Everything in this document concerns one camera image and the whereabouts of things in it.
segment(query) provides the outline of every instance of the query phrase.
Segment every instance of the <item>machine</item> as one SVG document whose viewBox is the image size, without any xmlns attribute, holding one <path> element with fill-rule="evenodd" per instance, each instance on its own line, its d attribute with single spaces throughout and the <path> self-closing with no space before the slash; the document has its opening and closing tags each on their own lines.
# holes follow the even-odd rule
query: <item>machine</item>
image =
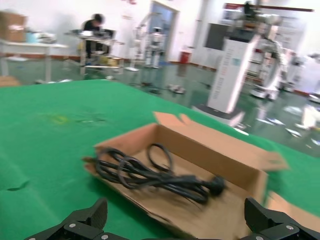
<svg viewBox="0 0 320 240">
<path fill-rule="evenodd" d="M 107 212 L 107 200 L 101 198 L 93 206 L 73 211 L 60 224 L 24 240 L 128 240 L 119 235 L 104 232 Z M 319 232 L 302 226 L 284 212 L 262 207 L 252 197 L 244 201 L 244 219 L 252 234 L 240 240 L 320 240 Z M 198 238 L 188 236 L 185 239 L 197 240 Z"/>
<path fill-rule="evenodd" d="M 161 27 L 154 27 L 153 32 L 148 36 L 145 49 L 145 66 L 147 68 L 159 68 L 160 55 L 164 51 L 166 36 L 162 34 Z"/>
<path fill-rule="evenodd" d="M 260 99 L 275 100 L 278 97 L 279 89 L 287 84 L 287 66 L 292 51 L 282 48 L 280 42 L 270 38 L 266 40 L 267 44 L 262 48 L 263 61 L 259 76 L 262 79 L 262 84 L 255 85 L 250 93 Z"/>
<path fill-rule="evenodd" d="M 308 55 L 308 57 L 314 59 L 318 64 L 320 64 L 320 53 L 313 53 Z M 309 93 L 309 100 L 320 104 L 320 80 L 318 80 L 314 91 Z"/>
<path fill-rule="evenodd" d="M 296 86 L 301 82 L 302 70 L 306 62 L 305 57 L 293 56 L 290 61 L 287 82 L 284 84 L 283 90 L 293 92 Z"/>
<path fill-rule="evenodd" d="M 135 68 L 136 61 L 143 58 L 143 41 L 145 37 L 147 36 L 147 30 L 145 30 L 145 27 L 147 26 L 147 22 L 153 17 L 153 16 L 160 16 L 161 13 L 156 12 L 150 12 L 147 16 L 144 17 L 144 19 L 140 22 L 140 24 L 133 30 L 133 38 L 132 38 L 132 44 L 130 48 L 130 66 L 126 67 L 126 70 L 137 72 L 138 69 Z"/>
<path fill-rule="evenodd" d="M 256 5 L 246 2 L 244 12 L 237 11 L 234 24 L 225 39 L 224 56 L 216 73 L 207 104 L 193 106 L 229 126 L 236 126 L 245 113 L 236 108 L 240 91 L 245 81 L 252 54 L 261 38 L 274 44 L 276 25 L 281 22 L 278 15 L 262 14 L 260 1 Z"/>
</svg>

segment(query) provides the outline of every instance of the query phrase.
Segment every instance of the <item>coiled cable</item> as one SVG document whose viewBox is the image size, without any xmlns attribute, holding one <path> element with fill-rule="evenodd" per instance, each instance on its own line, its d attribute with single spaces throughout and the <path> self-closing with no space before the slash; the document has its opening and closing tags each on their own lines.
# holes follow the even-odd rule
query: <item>coiled cable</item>
<svg viewBox="0 0 320 240">
<path fill-rule="evenodd" d="M 168 160 L 168 167 L 160 166 L 152 159 L 153 147 L 163 151 Z M 104 154 L 115 159 L 118 164 L 100 160 Z M 121 184 L 127 189 L 138 190 L 150 186 L 163 188 L 199 204 L 206 204 L 209 196 L 219 196 L 226 188 L 225 180 L 221 176 L 215 176 L 211 181 L 203 181 L 195 175 L 175 175 L 171 153 L 159 143 L 148 146 L 146 155 L 155 170 L 118 149 L 107 147 L 95 158 L 95 169 L 103 179 Z"/>
</svg>

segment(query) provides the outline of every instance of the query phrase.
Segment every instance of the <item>box flap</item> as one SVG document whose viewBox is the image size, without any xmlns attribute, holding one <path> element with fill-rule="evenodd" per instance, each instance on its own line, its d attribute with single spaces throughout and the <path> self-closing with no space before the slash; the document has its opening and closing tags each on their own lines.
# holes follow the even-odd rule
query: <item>box flap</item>
<svg viewBox="0 0 320 240">
<path fill-rule="evenodd" d="M 269 195 L 266 206 L 270 210 L 286 213 L 299 224 L 308 229 L 320 232 L 320 217 L 317 217 L 297 206 L 290 204 L 275 192 L 271 192 Z"/>
<path fill-rule="evenodd" d="M 286 161 L 279 153 L 266 151 L 218 130 L 201 125 L 192 121 L 185 114 L 180 115 L 181 120 L 169 113 L 155 112 L 154 115 L 161 125 L 250 167 L 264 171 L 288 168 Z"/>
</svg>

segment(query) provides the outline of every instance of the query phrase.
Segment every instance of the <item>green table surface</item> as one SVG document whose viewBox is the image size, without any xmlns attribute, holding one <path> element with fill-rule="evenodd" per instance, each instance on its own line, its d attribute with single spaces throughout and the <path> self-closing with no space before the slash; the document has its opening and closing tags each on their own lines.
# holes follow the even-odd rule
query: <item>green table surface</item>
<svg viewBox="0 0 320 240">
<path fill-rule="evenodd" d="M 0 239 L 21 240 L 73 210 L 108 198 L 104 230 L 139 240 L 172 234 L 84 170 L 93 145 L 155 122 L 153 111 L 191 119 L 268 151 L 290 169 L 270 172 L 269 191 L 320 216 L 320 159 L 246 136 L 184 106 L 121 83 L 77 81 L 0 89 Z"/>
</svg>

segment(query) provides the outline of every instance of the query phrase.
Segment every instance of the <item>cardboard box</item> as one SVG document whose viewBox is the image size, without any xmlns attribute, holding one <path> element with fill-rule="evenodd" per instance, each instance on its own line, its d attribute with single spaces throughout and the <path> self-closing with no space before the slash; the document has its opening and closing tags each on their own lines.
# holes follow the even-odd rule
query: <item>cardboard box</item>
<svg viewBox="0 0 320 240">
<path fill-rule="evenodd" d="M 14 87 L 20 85 L 20 82 L 13 76 L 0 76 L 0 87 Z"/>
<path fill-rule="evenodd" d="M 270 193 L 266 207 L 271 210 L 284 212 L 302 226 L 320 233 L 319 217 L 290 204 L 274 192 Z"/>
<path fill-rule="evenodd" d="M 25 42 L 26 22 L 26 16 L 0 11 L 0 39 L 9 42 Z"/>
<path fill-rule="evenodd" d="M 245 198 L 262 201 L 267 181 L 262 170 L 287 168 L 282 157 L 196 123 L 186 115 L 181 115 L 181 120 L 168 113 L 156 112 L 155 116 L 160 124 L 152 123 L 101 142 L 95 146 L 96 151 L 113 147 L 150 166 L 146 148 L 160 143 L 171 152 L 176 175 L 196 175 L 202 180 L 214 175 L 224 177 L 227 188 L 221 196 L 200 205 L 161 188 L 129 190 L 108 182 L 99 177 L 93 162 L 85 168 L 181 237 L 233 240 L 246 236 Z M 151 154 L 157 164 L 167 164 L 157 149 Z M 114 161 L 107 155 L 101 157 Z"/>
</svg>

